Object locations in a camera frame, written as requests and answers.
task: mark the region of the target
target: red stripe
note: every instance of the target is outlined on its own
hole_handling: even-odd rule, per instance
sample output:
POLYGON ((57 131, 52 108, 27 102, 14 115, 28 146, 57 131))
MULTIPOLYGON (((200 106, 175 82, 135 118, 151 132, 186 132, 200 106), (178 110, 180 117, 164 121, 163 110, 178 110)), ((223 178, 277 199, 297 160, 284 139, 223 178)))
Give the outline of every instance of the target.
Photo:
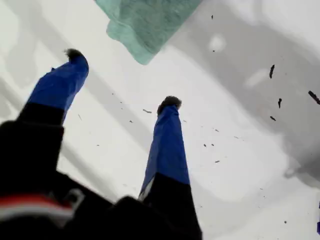
POLYGON ((70 206, 61 205, 41 194, 22 194, 0 197, 0 207, 13 207, 15 205, 36 204, 42 206, 70 209, 70 206))

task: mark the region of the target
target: white background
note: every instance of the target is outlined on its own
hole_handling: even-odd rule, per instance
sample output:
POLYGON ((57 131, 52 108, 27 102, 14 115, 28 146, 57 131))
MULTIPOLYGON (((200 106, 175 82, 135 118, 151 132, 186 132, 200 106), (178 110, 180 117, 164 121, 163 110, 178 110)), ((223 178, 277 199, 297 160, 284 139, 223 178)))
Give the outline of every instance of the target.
POLYGON ((64 124, 60 171, 112 201, 137 197, 157 107, 175 95, 205 239, 318 239, 320 105, 308 91, 320 96, 319 9, 204 0, 142 66, 92 0, 0 0, 0 119, 77 48, 90 73, 64 124))

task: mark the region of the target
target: fur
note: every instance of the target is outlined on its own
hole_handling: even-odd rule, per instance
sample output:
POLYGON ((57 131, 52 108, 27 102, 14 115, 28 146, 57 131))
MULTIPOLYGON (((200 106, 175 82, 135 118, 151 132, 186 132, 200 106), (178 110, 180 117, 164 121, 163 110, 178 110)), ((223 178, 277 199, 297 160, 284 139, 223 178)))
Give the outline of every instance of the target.
POLYGON ((182 101, 176 96, 167 96, 163 102, 160 104, 157 110, 157 114, 160 115, 165 107, 175 105, 179 110, 181 107, 182 101))

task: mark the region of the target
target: dirt particle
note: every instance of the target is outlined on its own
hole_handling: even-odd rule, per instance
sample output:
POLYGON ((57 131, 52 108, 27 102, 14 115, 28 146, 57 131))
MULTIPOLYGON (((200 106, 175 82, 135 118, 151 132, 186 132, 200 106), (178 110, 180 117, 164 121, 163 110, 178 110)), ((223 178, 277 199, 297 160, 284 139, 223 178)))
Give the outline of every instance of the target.
POLYGON ((152 111, 147 111, 145 109, 142 109, 142 111, 146 112, 147 114, 152 114, 152 111))
POLYGON ((279 109, 281 108, 281 102, 282 102, 282 98, 279 98, 279 101, 278 101, 279 109))
POLYGON ((272 67, 270 68, 270 73, 269 73, 270 79, 272 79, 272 76, 274 74, 274 70, 275 70, 275 65, 273 64, 272 67))
POLYGON ((308 93, 313 98, 313 100, 315 100, 315 102, 320 105, 320 100, 317 95, 315 95, 312 91, 309 91, 308 93))

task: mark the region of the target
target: green fabric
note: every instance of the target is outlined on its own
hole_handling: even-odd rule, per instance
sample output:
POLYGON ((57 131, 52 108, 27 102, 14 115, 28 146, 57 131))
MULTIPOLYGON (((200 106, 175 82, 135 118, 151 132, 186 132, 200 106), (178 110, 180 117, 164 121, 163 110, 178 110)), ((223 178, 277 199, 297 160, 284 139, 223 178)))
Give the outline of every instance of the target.
POLYGON ((107 34, 146 65, 202 0, 95 0, 110 18, 107 34))

